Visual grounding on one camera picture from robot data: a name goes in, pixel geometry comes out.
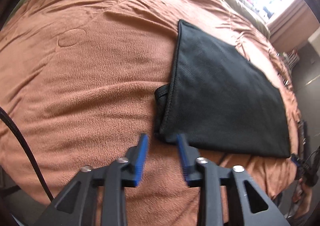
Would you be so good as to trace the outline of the person's right hand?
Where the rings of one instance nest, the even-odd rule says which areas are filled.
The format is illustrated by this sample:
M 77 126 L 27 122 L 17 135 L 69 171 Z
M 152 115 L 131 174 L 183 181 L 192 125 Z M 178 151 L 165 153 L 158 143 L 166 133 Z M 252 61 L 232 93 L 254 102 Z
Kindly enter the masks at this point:
M 298 186 L 300 186 L 301 191 L 295 191 L 292 197 L 294 203 L 299 202 L 299 206 L 294 215 L 295 219 L 309 212 L 312 200 L 312 187 L 306 185 L 302 178 L 298 181 Z

